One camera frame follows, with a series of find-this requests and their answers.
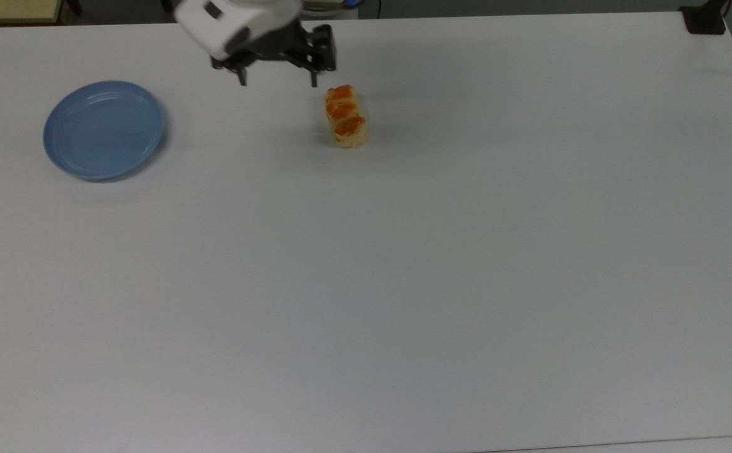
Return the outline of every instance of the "white robot arm housing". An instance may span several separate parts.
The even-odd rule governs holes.
[[[183,0],[177,22],[211,57],[246,85],[246,68],[257,60],[285,60],[316,75],[335,70],[335,44],[329,25],[305,31],[299,23],[301,0]]]

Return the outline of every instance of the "table surface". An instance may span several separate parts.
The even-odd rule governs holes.
[[[62,0],[0,0],[0,23],[53,23]]]
[[[0,29],[0,451],[732,435],[732,39],[675,13],[341,21],[309,86],[177,25]],[[56,46],[47,45],[55,42]],[[121,79],[122,181],[42,148]],[[334,146],[324,89],[372,137]]]

